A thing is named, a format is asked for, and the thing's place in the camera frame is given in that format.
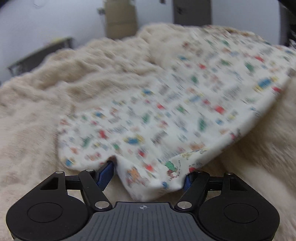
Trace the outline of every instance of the silver screw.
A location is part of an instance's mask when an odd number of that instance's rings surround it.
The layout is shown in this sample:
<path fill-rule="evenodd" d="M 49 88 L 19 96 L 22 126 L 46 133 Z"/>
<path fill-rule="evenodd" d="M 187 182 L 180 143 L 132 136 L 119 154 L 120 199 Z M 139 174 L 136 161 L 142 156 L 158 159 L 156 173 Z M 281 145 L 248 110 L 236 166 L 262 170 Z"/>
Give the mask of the silver screw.
<path fill-rule="evenodd" d="M 94 204 L 96 208 L 103 209 L 109 207 L 109 203 L 106 201 L 99 201 Z"/>
<path fill-rule="evenodd" d="M 179 208 L 182 208 L 182 209 L 188 209 L 188 208 L 192 207 L 192 204 L 190 202 L 186 202 L 186 201 L 178 202 L 177 205 Z"/>

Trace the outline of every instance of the gray ribbed plate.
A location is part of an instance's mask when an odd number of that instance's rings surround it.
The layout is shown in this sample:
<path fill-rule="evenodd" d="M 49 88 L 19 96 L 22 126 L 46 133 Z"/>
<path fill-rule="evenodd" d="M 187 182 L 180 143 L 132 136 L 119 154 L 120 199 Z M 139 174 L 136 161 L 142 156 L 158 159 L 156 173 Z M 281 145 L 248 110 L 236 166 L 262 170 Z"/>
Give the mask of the gray ribbed plate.
<path fill-rule="evenodd" d="M 65 241 L 214 241 L 188 213 L 168 203 L 118 202 L 114 209 L 95 213 L 88 224 Z"/>

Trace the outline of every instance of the plush blanket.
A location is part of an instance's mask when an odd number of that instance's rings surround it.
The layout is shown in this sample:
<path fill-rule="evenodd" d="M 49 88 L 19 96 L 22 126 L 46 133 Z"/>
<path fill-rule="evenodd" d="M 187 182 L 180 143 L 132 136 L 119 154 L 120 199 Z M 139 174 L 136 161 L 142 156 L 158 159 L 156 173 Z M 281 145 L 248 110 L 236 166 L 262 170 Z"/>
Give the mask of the plush blanket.
<path fill-rule="evenodd" d="M 59 117 L 95 108 L 98 103 L 104 105 L 114 93 L 132 95 L 136 89 L 146 87 L 155 76 L 163 74 L 188 39 L 190 29 L 152 25 L 124 41 L 95 40 L 78 50 L 59 51 L 32 73 L 3 85 L 1 240 L 11 240 L 5 215 L 14 202 L 57 170 L 75 174 L 57 159 Z M 292 80 L 272 110 L 246 137 L 204 167 L 211 175 L 236 173 L 271 202 L 281 217 L 275 236 L 278 241 L 296 237 L 295 91 Z M 105 194 L 112 203 L 131 201 L 118 178 L 111 181 Z M 175 202 L 180 195 L 171 193 L 160 200 Z"/>

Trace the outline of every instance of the door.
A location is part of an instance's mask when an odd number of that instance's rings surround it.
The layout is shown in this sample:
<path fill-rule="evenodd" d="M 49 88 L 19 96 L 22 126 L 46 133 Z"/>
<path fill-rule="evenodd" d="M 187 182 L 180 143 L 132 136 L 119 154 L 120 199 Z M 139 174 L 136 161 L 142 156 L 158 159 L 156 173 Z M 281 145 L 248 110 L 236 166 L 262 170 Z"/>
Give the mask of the door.
<path fill-rule="evenodd" d="M 211 20 L 211 0 L 174 0 L 175 24 L 203 26 Z"/>

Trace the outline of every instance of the cardboard box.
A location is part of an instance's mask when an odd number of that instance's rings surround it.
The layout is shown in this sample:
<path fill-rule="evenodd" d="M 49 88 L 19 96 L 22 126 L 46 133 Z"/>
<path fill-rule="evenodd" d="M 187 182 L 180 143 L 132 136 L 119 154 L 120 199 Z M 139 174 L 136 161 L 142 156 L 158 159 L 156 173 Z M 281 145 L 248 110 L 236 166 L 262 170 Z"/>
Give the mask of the cardboard box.
<path fill-rule="evenodd" d="M 138 30 L 135 6 L 129 0 L 108 0 L 105 2 L 106 34 L 111 39 L 133 36 Z"/>

